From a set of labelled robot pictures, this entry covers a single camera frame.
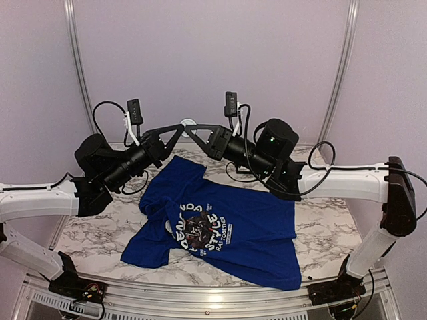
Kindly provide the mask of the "blue white round brooch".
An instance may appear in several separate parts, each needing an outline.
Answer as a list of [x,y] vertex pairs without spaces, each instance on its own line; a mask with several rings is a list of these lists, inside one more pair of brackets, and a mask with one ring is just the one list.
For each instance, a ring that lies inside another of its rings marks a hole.
[[185,127],[187,125],[197,125],[196,121],[192,118],[185,118],[180,121],[180,123]]

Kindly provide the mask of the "blue printed t-shirt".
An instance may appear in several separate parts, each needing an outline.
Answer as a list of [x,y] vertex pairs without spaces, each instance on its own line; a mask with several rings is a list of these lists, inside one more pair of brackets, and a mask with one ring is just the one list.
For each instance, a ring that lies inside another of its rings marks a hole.
[[169,263],[172,249],[183,249],[244,281],[299,289],[294,203],[215,183],[204,178],[205,171],[179,156],[160,171],[139,202],[147,221],[121,260],[156,269]]

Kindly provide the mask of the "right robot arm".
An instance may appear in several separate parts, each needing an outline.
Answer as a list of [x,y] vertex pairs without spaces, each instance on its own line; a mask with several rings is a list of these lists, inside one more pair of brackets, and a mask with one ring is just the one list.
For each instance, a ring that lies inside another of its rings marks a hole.
[[221,125],[186,125],[185,132],[212,159],[227,159],[247,168],[271,194],[288,201],[314,198],[361,199],[381,203],[383,216],[350,254],[330,292],[343,299],[356,279],[417,225],[414,188],[399,157],[365,166],[314,167],[291,160],[298,134],[280,119],[260,125],[255,143]]

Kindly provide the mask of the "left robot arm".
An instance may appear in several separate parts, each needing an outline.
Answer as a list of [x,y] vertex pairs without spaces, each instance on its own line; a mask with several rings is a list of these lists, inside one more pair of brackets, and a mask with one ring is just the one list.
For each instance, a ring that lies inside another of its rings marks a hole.
[[29,267],[69,296],[84,291],[73,261],[63,253],[49,251],[8,225],[10,220],[42,216],[90,217],[102,213],[113,193],[150,166],[161,167],[183,133],[181,124],[146,131],[129,149],[112,149],[103,135],[89,136],[75,152],[84,172],[57,185],[1,186],[1,256]]

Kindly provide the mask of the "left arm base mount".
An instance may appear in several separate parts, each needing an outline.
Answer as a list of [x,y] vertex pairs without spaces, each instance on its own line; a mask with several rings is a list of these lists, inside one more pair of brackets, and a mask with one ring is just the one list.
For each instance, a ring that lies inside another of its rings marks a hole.
[[101,281],[80,277],[70,256],[61,251],[58,254],[63,262],[63,272],[58,278],[49,281],[48,290],[76,301],[101,304],[107,285]]

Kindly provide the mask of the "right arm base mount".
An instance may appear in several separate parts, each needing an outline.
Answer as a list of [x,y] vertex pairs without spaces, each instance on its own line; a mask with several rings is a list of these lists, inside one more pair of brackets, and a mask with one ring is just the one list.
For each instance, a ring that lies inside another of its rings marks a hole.
[[355,278],[347,274],[348,255],[342,262],[338,277],[335,280],[314,283],[308,286],[308,296],[312,305],[333,303],[366,293],[362,278]]

